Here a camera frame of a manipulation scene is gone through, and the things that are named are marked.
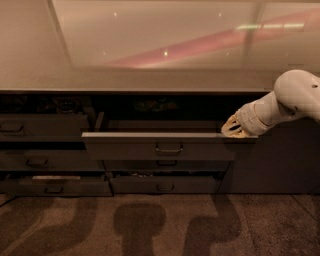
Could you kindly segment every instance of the brown carpet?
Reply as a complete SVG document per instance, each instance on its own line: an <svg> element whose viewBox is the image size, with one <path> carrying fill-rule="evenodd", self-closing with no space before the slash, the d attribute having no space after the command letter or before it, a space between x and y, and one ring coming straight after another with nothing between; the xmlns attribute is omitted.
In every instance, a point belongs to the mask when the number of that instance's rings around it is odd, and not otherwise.
<svg viewBox="0 0 320 256"><path fill-rule="evenodd" d="M319 223L307 195L16 198L0 208L0 255L316 256Z"/></svg>

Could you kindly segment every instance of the open drawer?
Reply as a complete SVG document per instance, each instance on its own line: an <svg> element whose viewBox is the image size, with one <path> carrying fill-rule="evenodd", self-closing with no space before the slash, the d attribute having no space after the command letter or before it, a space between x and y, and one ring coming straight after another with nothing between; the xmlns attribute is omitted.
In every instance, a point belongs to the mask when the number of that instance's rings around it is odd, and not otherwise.
<svg viewBox="0 0 320 256"><path fill-rule="evenodd" d="M13 196L112 196L103 173L10 173L0 179L0 193Z"/></svg>
<svg viewBox="0 0 320 256"><path fill-rule="evenodd" d="M82 114L0 114L0 141L81 141Z"/></svg>
<svg viewBox="0 0 320 256"><path fill-rule="evenodd" d="M233 161L238 150L257 140L227 138L219 125L214 121L118 120L97 132L84 132L82 138L94 160Z"/></svg>
<svg viewBox="0 0 320 256"><path fill-rule="evenodd" d="M104 171L86 150L0 150L0 171Z"/></svg>

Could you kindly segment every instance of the drawer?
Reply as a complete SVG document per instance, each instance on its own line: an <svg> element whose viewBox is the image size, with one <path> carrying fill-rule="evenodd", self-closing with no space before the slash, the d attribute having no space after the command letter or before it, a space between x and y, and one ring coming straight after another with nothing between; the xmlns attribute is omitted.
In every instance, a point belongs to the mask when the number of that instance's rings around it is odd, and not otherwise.
<svg viewBox="0 0 320 256"><path fill-rule="evenodd" d="M233 161L237 151L256 142L256 138L237 140L202 132L92 132L82 138L95 160Z"/></svg>
<svg viewBox="0 0 320 256"><path fill-rule="evenodd" d="M104 170L86 150L0 151L0 171L97 171Z"/></svg>
<svg viewBox="0 0 320 256"><path fill-rule="evenodd" d="M13 196L112 196L101 173L86 176L25 176L8 174L0 180L0 193Z"/></svg>
<svg viewBox="0 0 320 256"><path fill-rule="evenodd" d="M213 194L221 180L207 177L127 177L110 179L115 194Z"/></svg>
<svg viewBox="0 0 320 256"><path fill-rule="evenodd" d="M171 173L226 172L231 161L104 161L107 172Z"/></svg>
<svg viewBox="0 0 320 256"><path fill-rule="evenodd" d="M81 141L87 115L1 114L0 141Z"/></svg>

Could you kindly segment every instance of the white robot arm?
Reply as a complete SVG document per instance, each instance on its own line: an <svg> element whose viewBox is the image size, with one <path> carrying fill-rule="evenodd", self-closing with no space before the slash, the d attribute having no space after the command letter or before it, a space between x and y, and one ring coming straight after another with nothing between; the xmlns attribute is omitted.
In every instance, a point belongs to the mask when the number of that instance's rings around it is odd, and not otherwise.
<svg viewBox="0 0 320 256"><path fill-rule="evenodd" d="M221 132L233 138L257 136L279 123L306 116L320 121L320 78L306 71L291 70L277 79L272 92L243 105Z"/></svg>

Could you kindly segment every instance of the cabinet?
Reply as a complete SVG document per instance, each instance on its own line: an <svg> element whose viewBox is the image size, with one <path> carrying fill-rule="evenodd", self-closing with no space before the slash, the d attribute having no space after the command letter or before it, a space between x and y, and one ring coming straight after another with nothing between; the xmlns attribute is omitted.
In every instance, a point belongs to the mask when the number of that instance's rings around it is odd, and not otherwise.
<svg viewBox="0 0 320 256"><path fill-rule="evenodd" d="M0 97L2 193L313 193L318 188L320 126L313 120L281 124L246 139L220 133L231 114L261 93L4 96L9 99Z"/></svg>
<svg viewBox="0 0 320 256"><path fill-rule="evenodd" d="M18 196L111 196L102 162L81 139L90 130L80 97L0 97L0 192Z"/></svg>

